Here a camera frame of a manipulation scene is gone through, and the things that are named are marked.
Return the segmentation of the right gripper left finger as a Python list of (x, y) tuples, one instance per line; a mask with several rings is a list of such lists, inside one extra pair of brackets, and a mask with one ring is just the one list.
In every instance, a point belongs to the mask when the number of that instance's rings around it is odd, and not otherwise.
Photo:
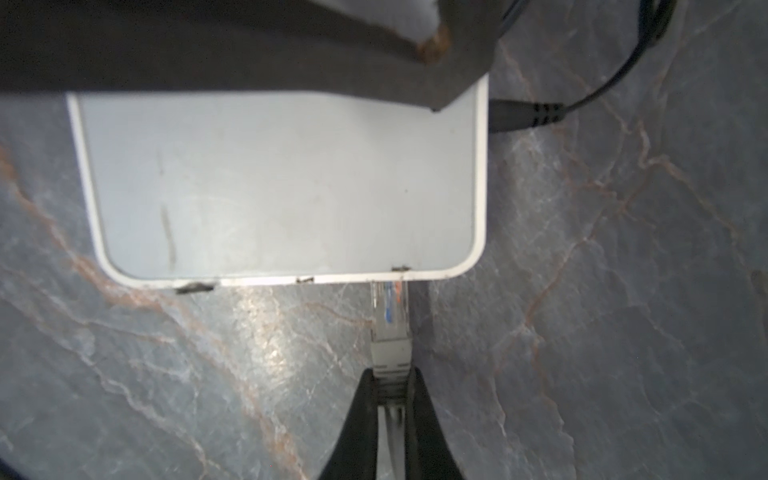
[(373, 480), (377, 477), (378, 408), (377, 381), (373, 370), (366, 369), (320, 480)]

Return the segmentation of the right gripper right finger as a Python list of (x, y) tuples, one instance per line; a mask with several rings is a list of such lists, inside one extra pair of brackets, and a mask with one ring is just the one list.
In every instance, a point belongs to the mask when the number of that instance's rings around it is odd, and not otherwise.
[(424, 377), (417, 367), (412, 367), (408, 376), (404, 437), (408, 480), (464, 479), (444, 437)]

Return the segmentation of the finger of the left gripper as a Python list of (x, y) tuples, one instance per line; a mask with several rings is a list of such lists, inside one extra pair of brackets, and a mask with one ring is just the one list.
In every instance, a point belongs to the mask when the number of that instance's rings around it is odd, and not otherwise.
[(491, 68), (498, 1), (415, 42), (311, 1), (5, 1), (5, 92), (317, 91), (440, 110)]

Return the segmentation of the white router box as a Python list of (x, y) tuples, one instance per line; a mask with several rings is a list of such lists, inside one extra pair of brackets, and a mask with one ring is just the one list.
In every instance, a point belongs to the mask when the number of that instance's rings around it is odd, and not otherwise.
[(138, 289), (441, 280), (486, 243), (489, 83), (427, 109), (70, 93), (100, 267)]

